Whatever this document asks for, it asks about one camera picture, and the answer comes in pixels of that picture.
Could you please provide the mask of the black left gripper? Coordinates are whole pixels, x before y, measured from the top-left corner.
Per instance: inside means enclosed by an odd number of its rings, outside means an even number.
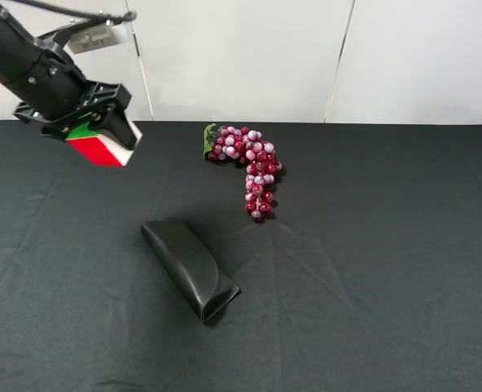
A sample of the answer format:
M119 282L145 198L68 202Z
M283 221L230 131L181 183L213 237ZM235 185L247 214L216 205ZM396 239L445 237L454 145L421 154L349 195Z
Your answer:
M79 125L94 121L97 131L134 150L137 136L125 115L132 98L127 88L86 79L63 47L49 38L36 38L33 46L39 59L8 85L21 99L13 115L37 123L41 136L54 140L66 140Z

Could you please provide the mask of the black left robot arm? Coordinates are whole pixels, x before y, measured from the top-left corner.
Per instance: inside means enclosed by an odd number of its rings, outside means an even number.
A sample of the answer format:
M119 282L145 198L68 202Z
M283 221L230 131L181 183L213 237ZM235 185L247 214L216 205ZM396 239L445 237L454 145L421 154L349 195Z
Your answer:
M29 5L77 20L34 37L0 3L0 84L21 100L14 116L57 140L65 141L75 128L86 126L111 135L125 149L135 149L140 137L126 115L131 93L121 83L87 79L65 46L73 42L90 51L112 45L112 29L134 21L137 14L93 14L40 1Z

